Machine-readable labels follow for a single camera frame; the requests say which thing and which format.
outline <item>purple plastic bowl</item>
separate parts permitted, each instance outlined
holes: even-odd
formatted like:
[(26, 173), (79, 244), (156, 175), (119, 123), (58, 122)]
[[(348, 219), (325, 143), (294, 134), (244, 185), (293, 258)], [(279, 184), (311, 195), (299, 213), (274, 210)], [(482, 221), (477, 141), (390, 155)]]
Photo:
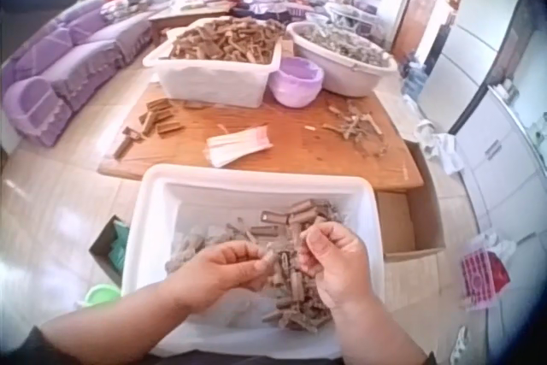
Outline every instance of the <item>purple plastic bowl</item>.
[(323, 69), (310, 60), (285, 57), (281, 59), (279, 71), (270, 76), (268, 85), (278, 102), (300, 109), (315, 100), (324, 78)]

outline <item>person's right hand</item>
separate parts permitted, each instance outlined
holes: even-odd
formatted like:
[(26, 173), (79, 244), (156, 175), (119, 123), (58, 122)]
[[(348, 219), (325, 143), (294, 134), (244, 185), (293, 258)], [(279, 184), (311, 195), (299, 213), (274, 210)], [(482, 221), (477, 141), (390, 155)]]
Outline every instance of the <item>person's right hand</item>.
[(323, 222), (304, 231), (302, 238), (301, 269), (315, 277), (329, 309), (351, 309), (373, 297), (367, 248), (352, 231), (337, 222)]

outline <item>green plastic container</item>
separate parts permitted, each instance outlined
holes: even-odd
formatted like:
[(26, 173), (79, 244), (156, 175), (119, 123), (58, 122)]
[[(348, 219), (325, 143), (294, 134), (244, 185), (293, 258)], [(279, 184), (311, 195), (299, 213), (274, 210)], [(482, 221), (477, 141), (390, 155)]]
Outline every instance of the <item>green plastic container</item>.
[(82, 303), (84, 307), (92, 307), (100, 303), (113, 303), (121, 298), (120, 288), (110, 284), (99, 284), (91, 288)]

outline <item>wooden tabletop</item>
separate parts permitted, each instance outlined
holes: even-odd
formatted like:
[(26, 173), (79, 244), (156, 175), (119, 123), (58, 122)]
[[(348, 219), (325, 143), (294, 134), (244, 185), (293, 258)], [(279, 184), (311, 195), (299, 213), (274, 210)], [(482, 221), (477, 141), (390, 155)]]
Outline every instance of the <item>wooden tabletop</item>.
[[(146, 103), (165, 97), (158, 84), (150, 84), (126, 118), (126, 126), (141, 129), (138, 117), (146, 112)], [(380, 157), (364, 156), (354, 143), (332, 131), (324, 123), (338, 124), (327, 107), (347, 107), (345, 98), (322, 91), (305, 109), (288, 109), (275, 102), (267, 91), (259, 109), (210, 106), (185, 109), (184, 103), (171, 101), (176, 120), (185, 130), (162, 138), (153, 132), (142, 143), (134, 143), (119, 160), (112, 157), (122, 139), (121, 132), (99, 165), (99, 173), (125, 179), (141, 180), (150, 167), (159, 163), (211, 167), (203, 151), (209, 137), (224, 132), (239, 132), (249, 127), (268, 125), (273, 148), (242, 157), (226, 166), (239, 170), (294, 174), (330, 174), (363, 177), (375, 190), (406, 191), (423, 185), (420, 172), (409, 149), (391, 123), (376, 96), (352, 99), (363, 112), (370, 112), (384, 133), (387, 152)]]

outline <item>pile of wooden pieces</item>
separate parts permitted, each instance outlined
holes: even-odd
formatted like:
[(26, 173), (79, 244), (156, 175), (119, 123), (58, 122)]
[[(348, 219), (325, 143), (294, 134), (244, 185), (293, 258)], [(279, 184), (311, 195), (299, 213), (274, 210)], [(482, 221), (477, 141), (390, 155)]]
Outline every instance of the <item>pile of wooden pieces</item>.
[(328, 110), (341, 122), (336, 126), (326, 123), (323, 124), (323, 128), (340, 134), (344, 140), (353, 140), (356, 148), (364, 156), (383, 156), (388, 146), (384, 142), (384, 133), (374, 121), (372, 114), (362, 113), (350, 100), (347, 104), (346, 113), (334, 106), (328, 106)]
[(140, 131), (131, 127), (126, 127), (122, 131), (124, 138), (114, 152), (116, 160), (121, 159), (134, 142), (143, 141), (144, 137), (149, 137), (154, 130), (163, 137), (169, 132), (184, 128), (179, 121), (173, 121), (174, 110), (168, 98), (159, 98), (148, 102), (146, 108), (146, 113), (143, 113), (138, 118), (142, 125)]
[(350, 59), (357, 60), (380, 68), (390, 65), (391, 56), (370, 40), (357, 36), (347, 30), (332, 26), (306, 27), (302, 37), (325, 49), (338, 53)]
[(269, 283), (275, 291), (276, 309), (262, 320), (281, 328), (317, 333), (332, 317), (319, 297), (314, 278), (300, 269), (297, 259), (302, 245), (300, 234), (315, 223), (340, 221), (338, 211), (327, 201), (306, 200), (294, 204), (287, 214), (263, 211), (261, 221), (268, 225), (247, 227), (238, 218), (237, 226), (226, 224), (226, 231), (220, 235), (205, 237), (191, 233), (165, 264), (165, 270), (171, 274), (201, 250), (226, 241), (240, 239), (263, 244), (273, 264)]
[(262, 320), (280, 328), (317, 333), (331, 319), (331, 312), (321, 301), (314, 278), (300, 269), (297, 253), (302, 246), (300, 234), (314, 224), (339, 221), (338, 211), (325, 201), (306, 200), (294, 204), (287, 214), (264, 211), (261, 221), (272, 227), (255, 227), (255, 238), (268, 235), (274, 239), (268, 248), (277, 254), (270, 282), (276, 290), (276, 310)]
[(285, 27), (273, 20), (259, 24), (250, 17), (218, 19), (178, 36), (169, 57), (269, 64), (284, 32)]

